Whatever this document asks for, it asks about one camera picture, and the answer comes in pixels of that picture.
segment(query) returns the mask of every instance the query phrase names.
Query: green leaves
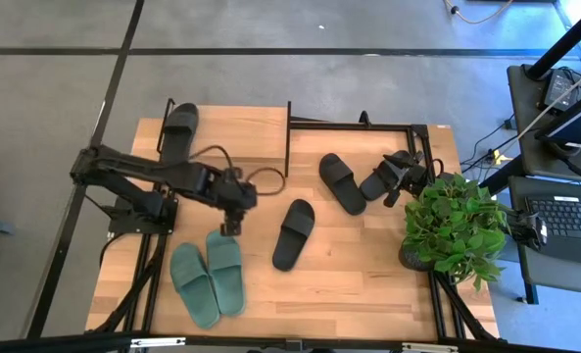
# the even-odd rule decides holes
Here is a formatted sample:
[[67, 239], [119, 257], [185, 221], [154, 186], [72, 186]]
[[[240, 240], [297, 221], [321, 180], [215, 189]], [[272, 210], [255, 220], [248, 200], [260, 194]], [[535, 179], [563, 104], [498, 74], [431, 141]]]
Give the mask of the green leaves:
[[435, 271], [458, 280], [475, 276], [474, 285], [480, 288], [481, 280], [497, 280], [501, 273], [494, 260], [506, 243], [504, 209], [475, 180], [460, 175], [437, 179], [406, 205], [404, 244], [421, 261], [434, 262]]

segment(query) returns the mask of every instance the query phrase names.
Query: black slide sandal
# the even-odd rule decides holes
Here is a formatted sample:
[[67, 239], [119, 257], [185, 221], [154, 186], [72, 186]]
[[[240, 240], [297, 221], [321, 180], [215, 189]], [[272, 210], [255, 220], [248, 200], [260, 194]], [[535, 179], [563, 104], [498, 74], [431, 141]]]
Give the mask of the black slide sandal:
[[181, 104], [166, 118], [161, 162], [177, 162], [190, 156], [190, 145], [199, 125], [199, 110], [192, 103]]
[[388, 161], [381, 161], [370, 176], [362, 181], [360, 191], [366, 200], [374, 201], [395, 187], [402, 175], [403, 171], [400, 168]]
[[286, 218], [281, 224], [277, 246], [272, 254], [272, 264], [281, 271], [290, 271], [297, 263], [312, 229], [315, 214], [312, 205], [306, 200], [294, 200], [288, 208]]
[[340, 157], [333, 153], [322, 157], [318, 173], [347, 213], [359, 215], [364, 211], [366, 200], [353, 180], [353, 172]]

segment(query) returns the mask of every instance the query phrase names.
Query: wooden table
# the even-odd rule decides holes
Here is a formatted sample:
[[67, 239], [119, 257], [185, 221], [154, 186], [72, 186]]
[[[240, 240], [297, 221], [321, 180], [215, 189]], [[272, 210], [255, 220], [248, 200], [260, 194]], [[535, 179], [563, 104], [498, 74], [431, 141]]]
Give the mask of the wooden table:
[[[254, 168], [284, 168], [286, 120], [283, 108], [200, 106], [200, 123], [191, 151], [220, 144], [234, 164], [248, 173]], [[157, 159], [155, 151], [162, 121], [141, 119], [132, 154]], [[434, 158], [447, 172], [459, 172], [458, 153], [449, 126], [430, 126]], [[151, 332], [178, 335], [303, 337], [339, 339], [437, 339], [427, 274], [407, 270], [397, 254], [405, 236], [407, 193], [394, 208], [382, 199], [368, 203], [359, 216], [350, 216], [335, 201], [318, 176], [318, 162], [334, 152], [362, 182], [382, 154], [407, 150], [404, 133], [387, 131], [291, 130], [289, 178], [277, 196], [260, 197], [247, 213], [240, 243], [247, 305], [243, 315], [222, 317], [212, 329], [200, 329], [190, 319], [169, 275], [169, 258], [183, 243], [196, 244], [205, 258], [205, 237], [218, 228], [222, 212], [180, 200], [177, 225], [169, 237]], [[225, 166], [211, 152], [200, 161]], [[258, 190], [274, 190], [275, 174], [254, 180]], [[283, 273], [272, 266], [279, 226], [290, 203], [308, 200], [315, 209], [315, 228], [296, 267]], [[107, 250], [98, 277], [87, 328], [100, 325], [128, 291], [140, 245], [140, 235], [126, 235]], [[472, 283], [459, 293], [483, 326], [498, 335], [488, 288], [475, 293]], [[442, 294], [447, 332], [453, 336], [449, 300]], [[138, 303], [135, 327], [141, 325], [146, 294]]]

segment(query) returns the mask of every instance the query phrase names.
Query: keyboard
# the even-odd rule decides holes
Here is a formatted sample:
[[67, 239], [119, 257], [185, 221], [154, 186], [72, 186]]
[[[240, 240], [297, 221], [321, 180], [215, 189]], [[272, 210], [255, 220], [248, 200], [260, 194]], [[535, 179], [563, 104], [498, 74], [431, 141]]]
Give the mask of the keyboard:
[[541, 253], [581, 263], [581, 197], [540, 195], [526, 202], [547, 224], [548, 243]]

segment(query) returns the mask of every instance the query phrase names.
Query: green slide sandal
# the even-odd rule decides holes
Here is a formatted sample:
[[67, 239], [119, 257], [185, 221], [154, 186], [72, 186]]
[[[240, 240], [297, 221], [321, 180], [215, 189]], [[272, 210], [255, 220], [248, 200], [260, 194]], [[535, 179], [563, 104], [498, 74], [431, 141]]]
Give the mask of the green slide sandal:
[[220, 320], [210, 275], [203, 257], [193, 244], [183, 243], [172, 252], [170, 276], [190, 317], [199, 328], [211, 328]]
[[238, 242], [220, 235], [218, 230], [212, 231], [206, 242], [208, 267], [220, 312], [228, 316], [240, 315], [244, 312], [245, 296]]

